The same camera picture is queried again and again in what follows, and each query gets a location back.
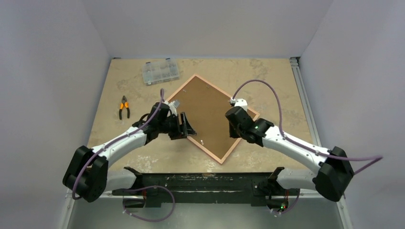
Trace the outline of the pink photo frame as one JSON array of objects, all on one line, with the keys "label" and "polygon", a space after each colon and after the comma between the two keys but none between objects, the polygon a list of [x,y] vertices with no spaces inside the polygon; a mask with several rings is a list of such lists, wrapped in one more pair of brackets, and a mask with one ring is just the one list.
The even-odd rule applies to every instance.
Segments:
[{"label": "pink photo frame", "polygon": [[189,78],[167,98],[180,103],[177,111],[186,114],[196,131],[188,140],[219,164],[225,162],[241,141],[229,135],[225,113],[231,108],[230,99],[230,94],[199,75]]}]

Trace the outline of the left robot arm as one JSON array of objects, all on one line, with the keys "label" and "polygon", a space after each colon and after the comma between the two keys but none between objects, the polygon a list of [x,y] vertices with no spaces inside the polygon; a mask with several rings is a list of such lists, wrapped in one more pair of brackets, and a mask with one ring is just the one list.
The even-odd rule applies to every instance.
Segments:
[{"label": "left robot arm", "polygon": [[196,135],[184,112],[177,113],[176,102],[155,103],[128,130],[101,145],[76,149],[63,177],[63,185],[72,192],[74,200],[93,202],[106,191],[126,190],[137,195],[142,182],[134,169],[110,172],[109,168],[133,150],[149,144],[160,134],[171,140]]}]

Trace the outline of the orange black pliers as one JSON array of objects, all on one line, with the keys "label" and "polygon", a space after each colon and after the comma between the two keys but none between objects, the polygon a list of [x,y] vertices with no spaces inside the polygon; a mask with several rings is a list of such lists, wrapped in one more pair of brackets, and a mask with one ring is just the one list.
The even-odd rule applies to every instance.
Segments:
[{"label": "orange black pliers", "polygon": [[129,119],[130,118],[130,108],[129,108],[129,105],[128,105],[128,100],[127,100],[125,95],[122,96],[120,109],[119,109],[119,112],[118,112],[118,117],[119,117],[120,120],[122,120],[122,118],[123,118],[122,111],[123,111],[124,108],[127,111],[127,118]]}]

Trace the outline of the clear plastic screw organizer box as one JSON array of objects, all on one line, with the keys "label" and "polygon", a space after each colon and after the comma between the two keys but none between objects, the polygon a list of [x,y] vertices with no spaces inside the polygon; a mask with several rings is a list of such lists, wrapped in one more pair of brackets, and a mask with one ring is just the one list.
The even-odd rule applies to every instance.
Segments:
[{"label": "clear plastic screw organizer box", "polygon": [[142,67],[143,81],[146,86],[170,82],[180,78],[176,59],[146,62]]}]

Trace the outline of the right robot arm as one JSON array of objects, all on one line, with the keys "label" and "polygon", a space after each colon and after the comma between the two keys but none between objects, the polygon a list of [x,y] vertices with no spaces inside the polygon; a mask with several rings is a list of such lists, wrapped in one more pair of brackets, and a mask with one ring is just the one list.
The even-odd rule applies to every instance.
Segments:
[{"label": "right robot arm", "polygon": [[274,194],[285,189],[310,189],[324,198],[338,202],[354,177],[346,152],[335,146],[316,146],[281,131],[272,122],[253,120],[243,108],[232,107],[225,113],[230,137],[242,138],[250,144],[276,150],[303,164],[305,170],[283,168],[268,181]]}]

